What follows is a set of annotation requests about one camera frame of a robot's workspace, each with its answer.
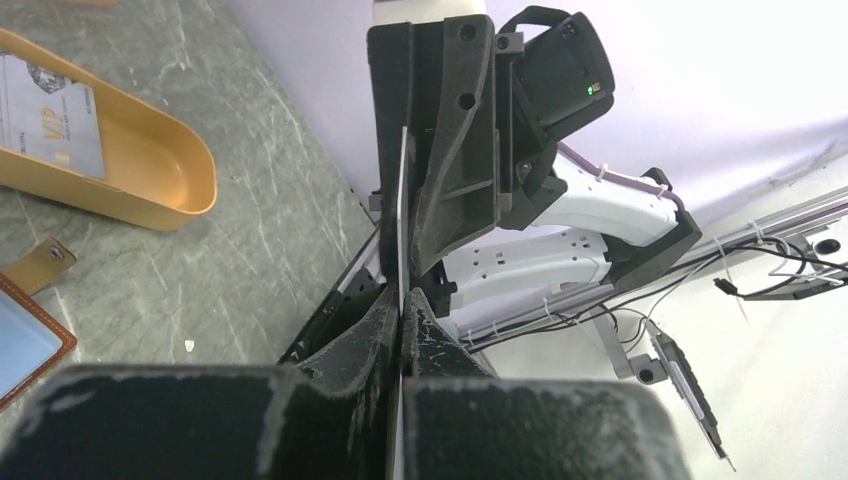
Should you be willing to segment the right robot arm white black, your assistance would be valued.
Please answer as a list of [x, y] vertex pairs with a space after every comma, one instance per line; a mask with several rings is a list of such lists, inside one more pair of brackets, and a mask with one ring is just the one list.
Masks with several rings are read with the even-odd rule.
[[496, 27], [480, 1], [376, 1], [367, 33], [379, 262], [447, 316], [531, 288], [668, 273], [702, 233], [664, 172], [596, 165], [567, 136], [613, 106], [590, 19], [530, 5]]

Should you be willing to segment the brown leather card holder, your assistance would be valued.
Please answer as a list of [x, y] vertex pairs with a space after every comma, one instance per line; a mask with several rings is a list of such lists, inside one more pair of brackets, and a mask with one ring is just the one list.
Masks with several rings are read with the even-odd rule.
[[1, 408], [77, 346], [77, 338], [34, 295], [74, 266], [76, 256], [48, 237], [1, 268]]

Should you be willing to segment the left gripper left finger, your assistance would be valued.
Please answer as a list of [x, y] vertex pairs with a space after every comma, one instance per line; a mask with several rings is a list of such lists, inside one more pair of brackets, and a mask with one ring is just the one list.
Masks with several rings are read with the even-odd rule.
[[83, 364], [38, 389], [5, 479], [384, 479], [399, 316], [387, 286], [302, 365]]

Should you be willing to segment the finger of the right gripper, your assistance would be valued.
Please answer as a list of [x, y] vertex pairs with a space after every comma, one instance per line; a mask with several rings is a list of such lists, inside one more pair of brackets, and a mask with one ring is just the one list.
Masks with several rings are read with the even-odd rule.
[[498, 217], [492, 71], [494, 25], [485, 14], [441, 23], [439, 104], [409, 247], [420, 276], [492, 231]]
[[410, 22], [375, 25], [367, 34], [382, 194], [380, 266], [397, 294], [395, 204], [401, 130], [408, 126], [410, 118], [413, 42]]

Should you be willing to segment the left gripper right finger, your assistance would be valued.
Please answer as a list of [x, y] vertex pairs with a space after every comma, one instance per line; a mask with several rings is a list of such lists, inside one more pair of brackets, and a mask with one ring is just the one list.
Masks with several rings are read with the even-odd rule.
[[633, 384], [502, 379], [467, 354], [445, 369], [411, 348], [406, 479], [688, 479], [671, 418]]

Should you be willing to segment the silver VIP credit card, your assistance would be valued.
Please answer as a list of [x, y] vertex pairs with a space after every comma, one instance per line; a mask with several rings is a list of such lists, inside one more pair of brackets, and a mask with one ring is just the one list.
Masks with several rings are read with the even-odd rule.
[[405, 331], [405, 310], [406, 310], [406, 295], [409, 292], [409, 272], [408, 272], [408, 170], [409, 170], [409, 155], [408, 155], [408, 127], [404, 126], [401, 130], [401, 152], [399, 160], [397, 194], [396, 194], [396, 260], [397, 260], [397, 290], [398, 290], [398, 320], [397, 320], [397, 350], [398, 350], [398, 366], [396, 374], [396, 388], [394, 399], [394, 422], [392, 426], [392, 434], [390, 440], [391, 453], [387, 455], [388, 471], [387, 478], [392, 480], [401, 480], [405, 476], [404, 467], [404, 415], [403, 415], [403, 380], [405, 366], [404, 349], [404, 331]]

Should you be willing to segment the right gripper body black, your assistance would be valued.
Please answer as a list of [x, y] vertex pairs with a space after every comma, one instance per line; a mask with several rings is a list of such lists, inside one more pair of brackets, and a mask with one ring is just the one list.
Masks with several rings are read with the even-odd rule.
[[588, 16], [531, 5], [499, 30], [520, 25], [544, 30], [526, 42], [512, 63], [512, 208], [498, 226], [528, 227], [567, 190], [553, 178], [557, 144], [606, 114], [615, 79], [602, 41]]

